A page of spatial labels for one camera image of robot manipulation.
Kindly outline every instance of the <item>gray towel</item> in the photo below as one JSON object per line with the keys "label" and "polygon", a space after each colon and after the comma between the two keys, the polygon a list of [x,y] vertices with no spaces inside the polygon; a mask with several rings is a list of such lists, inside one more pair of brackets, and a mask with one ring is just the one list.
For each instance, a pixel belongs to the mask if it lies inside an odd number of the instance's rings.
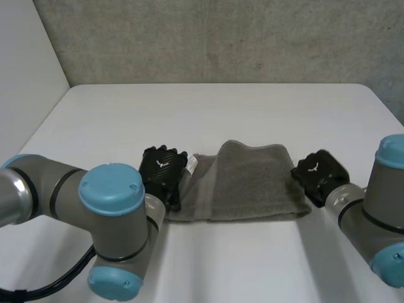
{"label": "gray towel", "polygon": [[283,145],[249,147],[230,140],[216,156],[195,157],[196,170],[180,183],[182,209],[166,214],[168,220],[291,220],[310,212]]}

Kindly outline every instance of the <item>towel tag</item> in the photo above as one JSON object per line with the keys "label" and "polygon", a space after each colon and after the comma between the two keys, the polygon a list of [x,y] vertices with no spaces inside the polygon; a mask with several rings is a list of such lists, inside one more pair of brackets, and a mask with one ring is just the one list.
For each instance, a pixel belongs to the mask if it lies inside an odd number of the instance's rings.
{"label": "towel tag", "polygon": [[194,157],[194,155],[193,154],[188,155],[188,163],[185,169],[188,170],[191,175],[194,173],[197,165],[198,160]]}

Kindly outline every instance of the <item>cable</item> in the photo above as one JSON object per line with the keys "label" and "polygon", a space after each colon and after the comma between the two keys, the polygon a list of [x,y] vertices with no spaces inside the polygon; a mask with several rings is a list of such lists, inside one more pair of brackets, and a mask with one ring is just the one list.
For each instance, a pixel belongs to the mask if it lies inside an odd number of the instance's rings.
{"label": "cable", "polygon": [[36,289],[36,290],[30,290],[30,291],[21,291],[21,290],[16,290],[15,292],[11,292],[9,290],[1,289],[0,288],[0,302],[14,302],[15,299],[15,294],[23,292],[24,299],[21,300],[21,302],[26,302],[26,301],[33,301],[33,300],[38,300],[44,297],[47,297],[48,295],[52,295],[55,292],[60,291],[60,289],[64,288],[67,284],[69,284],[76,276],[81,273],[81,271],[86,267],[88,262],[96,255],[95,249],[93,246],[91,246],[87,252],[84,254],[84,256],[63,276],[61,276],[59,279],[57,279],[55,282],[44,286],[42,288]]}

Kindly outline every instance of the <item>blue cap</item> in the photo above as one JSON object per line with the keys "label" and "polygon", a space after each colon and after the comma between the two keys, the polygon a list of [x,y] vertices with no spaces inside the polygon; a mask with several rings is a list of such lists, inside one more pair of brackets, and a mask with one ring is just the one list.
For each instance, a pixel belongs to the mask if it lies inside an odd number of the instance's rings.
{"label": "blue cap", "polygon": [[80,181],[78,194],[89,210],[116,217],[142,205],[145,187],[140,173],[132,166],[111,163],[89,170]]}
{"label": "blue cap", "polygon": [[21,155],[15,155],[13,158],[9,159],[8,161],[6,161],[6,163],[4,163],[1,168],[5,169],[7,166],[9,166],[11,163],[13,163],[15,160],[18,160],[19,158],[25,157],[25,156],[32,156],[29,153],[22,153]]}
{"label": "blue cap", "polygon": [[376,161],[394,169],[404,169],[404,134],[392,134],[381,140]]}
{"label": "blue cap", "polygon": [[385,284],[397,288],[404,287],[404,242],[379,251],[369,266]]}
{"label": "blue cap", "polygon": [[138,295],[143,280],[127,270],[96,266],[90,270],[87,283],[100,297],[108,300],[129,301]]}

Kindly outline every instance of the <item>table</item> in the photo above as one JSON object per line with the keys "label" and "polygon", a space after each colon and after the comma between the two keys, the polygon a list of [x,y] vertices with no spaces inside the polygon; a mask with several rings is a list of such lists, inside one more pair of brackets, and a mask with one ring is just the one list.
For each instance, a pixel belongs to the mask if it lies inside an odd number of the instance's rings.
{"label": "table", "polygon": [[[80,85],[63,97],[22,153],[91,169],[137,167],[166,144],[216,154],[228,139],[284,144],[294,161],[329,150],[365,186],[381,138],[403,126],[370,89],[346,84]],[[0,281],[52,282],[91,244],[50,218],[0,230]],[[41,302],[104,302],[86,267]],[[134,302],[403,302],[404,290],[374,275],[324,210],[294,222],[166,224]]]}

